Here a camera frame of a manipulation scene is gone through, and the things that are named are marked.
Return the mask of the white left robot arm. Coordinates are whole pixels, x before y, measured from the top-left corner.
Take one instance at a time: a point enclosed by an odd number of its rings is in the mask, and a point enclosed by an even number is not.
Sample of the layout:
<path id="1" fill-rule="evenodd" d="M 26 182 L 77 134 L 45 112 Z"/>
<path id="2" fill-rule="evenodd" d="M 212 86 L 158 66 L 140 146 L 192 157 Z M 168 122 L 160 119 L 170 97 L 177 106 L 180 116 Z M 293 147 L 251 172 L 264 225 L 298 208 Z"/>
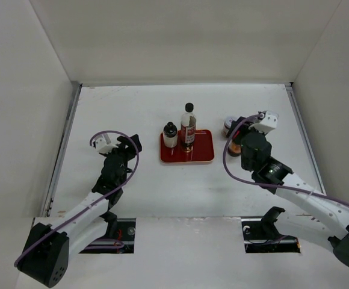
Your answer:
<path id="1" fill-rule="evenodd" d="M 136 168 L 130 160 L 139 160 L 142 145 L 137 134 L 118 133 L 117 144 L 110 142 L 108 131 L 90 139 L 90 146 L 104 156 L 103 168 L 94 187 L 61 220 L 38 222 L 28 235 L 15 268 L 48 288 L 56 286 L 65 275 L 69 261 L 102 238 L 110 240 L 117 233 L 117 217 L 110 210 L 123 194 L 123 186 Z"/>

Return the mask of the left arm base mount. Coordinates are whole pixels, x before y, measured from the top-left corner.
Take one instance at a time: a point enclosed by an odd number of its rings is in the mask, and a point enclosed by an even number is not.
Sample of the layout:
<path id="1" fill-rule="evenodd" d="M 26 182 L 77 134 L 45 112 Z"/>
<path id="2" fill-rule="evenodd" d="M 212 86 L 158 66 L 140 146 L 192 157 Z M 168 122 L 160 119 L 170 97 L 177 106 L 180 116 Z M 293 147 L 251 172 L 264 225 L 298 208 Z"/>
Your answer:
<path id="1" fill-rule="evenodd" d="M 107 223 L 106 233 L 88 245 L 80 254 L 129 254 L 134 253 L 136 218 L 118 218 L 107 212 L 101 216 Z"/>

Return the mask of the white lid spice jar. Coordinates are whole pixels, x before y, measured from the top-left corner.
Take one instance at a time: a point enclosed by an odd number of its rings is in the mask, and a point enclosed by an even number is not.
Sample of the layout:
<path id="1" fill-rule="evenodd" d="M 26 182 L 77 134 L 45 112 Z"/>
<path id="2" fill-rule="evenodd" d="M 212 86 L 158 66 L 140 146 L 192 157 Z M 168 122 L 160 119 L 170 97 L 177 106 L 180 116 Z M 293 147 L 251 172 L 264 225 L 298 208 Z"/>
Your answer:
<path id="1" fill-rule="evenodd" d="M 227 116 L 223 123 L 223 128 L 221 134 L 223 137 L 227 137 L 227 134 L 232 126 L 232 123 L 235 122 L 237 118 L 235 116 Z"/>

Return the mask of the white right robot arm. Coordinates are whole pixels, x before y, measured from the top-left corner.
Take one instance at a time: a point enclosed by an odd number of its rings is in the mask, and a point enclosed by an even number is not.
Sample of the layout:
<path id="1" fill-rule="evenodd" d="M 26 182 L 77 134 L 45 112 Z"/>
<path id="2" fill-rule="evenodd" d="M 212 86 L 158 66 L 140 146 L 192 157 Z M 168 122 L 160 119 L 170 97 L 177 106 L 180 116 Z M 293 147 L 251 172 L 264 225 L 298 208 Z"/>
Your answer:
<path id="1" fill-rule="evenodd" d="M 289 216 L 285 209 L 272 207 L 261 220 L 266 237 L 295 235 L 329 250 L 349 267 L 349 203 L 315 190 L 271 156 L 272 145 L 266 135 L 276 126 L 277 118 L 265 113 L 232 122 L 223 152 L 238 145 L 241 167 L 252 174 L 250 181 L 237 176 L 233 179 L 268 190 L 307 212 L 306 217 Z"/>

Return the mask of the red lid white jar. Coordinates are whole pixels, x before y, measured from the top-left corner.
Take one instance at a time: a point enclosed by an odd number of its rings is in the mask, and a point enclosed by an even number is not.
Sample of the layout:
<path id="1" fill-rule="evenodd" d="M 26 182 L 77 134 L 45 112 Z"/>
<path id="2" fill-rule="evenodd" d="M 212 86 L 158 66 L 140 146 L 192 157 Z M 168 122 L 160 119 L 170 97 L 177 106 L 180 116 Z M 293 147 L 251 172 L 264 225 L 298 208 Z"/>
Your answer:
<path id="1" fill-rule="evenodd" d="M 230 142 L 227 153 L 231 157 L 239 157 L 241 155 L 241 145 L 236 144 L 234 141 Z"/>

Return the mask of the dark red sauce bottle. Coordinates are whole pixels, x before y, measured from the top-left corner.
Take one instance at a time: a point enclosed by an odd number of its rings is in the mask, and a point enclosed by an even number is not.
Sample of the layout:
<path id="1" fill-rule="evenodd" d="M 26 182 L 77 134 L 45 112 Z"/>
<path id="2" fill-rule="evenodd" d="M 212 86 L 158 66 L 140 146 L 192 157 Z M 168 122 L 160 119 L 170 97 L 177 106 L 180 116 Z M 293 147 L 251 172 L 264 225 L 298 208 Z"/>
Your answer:
<path id="1" fill-rule="evenodd" d="M 181 147 L 185 152 L 191 152 L 196 137 L 196 116 L 193 103 L 185 104 L 185 112 L 181 116 Z"/>

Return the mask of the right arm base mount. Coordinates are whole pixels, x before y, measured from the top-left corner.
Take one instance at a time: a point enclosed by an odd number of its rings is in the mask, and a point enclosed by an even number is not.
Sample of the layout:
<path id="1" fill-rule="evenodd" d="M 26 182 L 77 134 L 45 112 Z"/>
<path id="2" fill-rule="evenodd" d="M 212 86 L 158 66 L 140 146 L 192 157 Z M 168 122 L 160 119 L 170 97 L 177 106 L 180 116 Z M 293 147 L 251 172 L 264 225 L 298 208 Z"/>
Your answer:
<path id="1" fill-rule="evenodd" d="M 246 253 L 300 253 L 298 239 L 280 234 L 274 225 L 284 212 L 283 208 L 272 207 L 263 216 L 241 218 Z"/>

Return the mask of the black cap clear bottle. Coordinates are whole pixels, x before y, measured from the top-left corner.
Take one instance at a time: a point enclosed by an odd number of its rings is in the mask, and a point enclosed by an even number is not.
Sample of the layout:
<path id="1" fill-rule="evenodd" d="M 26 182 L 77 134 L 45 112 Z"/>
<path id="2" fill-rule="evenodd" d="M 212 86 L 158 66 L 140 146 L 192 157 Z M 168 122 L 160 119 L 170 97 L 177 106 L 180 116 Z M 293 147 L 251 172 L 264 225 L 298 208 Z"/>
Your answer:
<path id="1" fill-rule="evenodd" d="M 162 131 L 164 145 L 167 148 L 174 148 L 178 143 L 178 129 L 173 122 L 168 122 Z"/>

